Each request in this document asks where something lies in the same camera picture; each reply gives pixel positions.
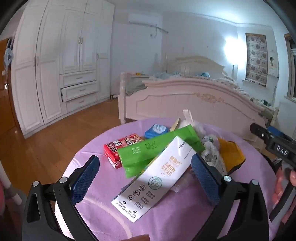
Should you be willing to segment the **person's right hand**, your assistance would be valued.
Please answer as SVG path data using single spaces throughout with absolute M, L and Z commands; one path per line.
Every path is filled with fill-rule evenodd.
M 285 175 L 284 175 L 284 172 L 282 170 L 282 167 L 280 167 L 277 170 L 277 173 L 276 173 L 275 189 L 274 189 L 274 193 L 273 193 L 273 196 L 272 196 L 272 201 L 273 201 L 274 205 L 278 204 L 281 196 L 283 195 L 283 192 L 285 190 L 285 188 L 283 187 L 283 181 L 284 180 L 285 180 Z M 296 184 L 295 171 L 290 172 L 290 182 L 291 182 L 291 184 L 293 186 L 295 186 L 295 184 Z

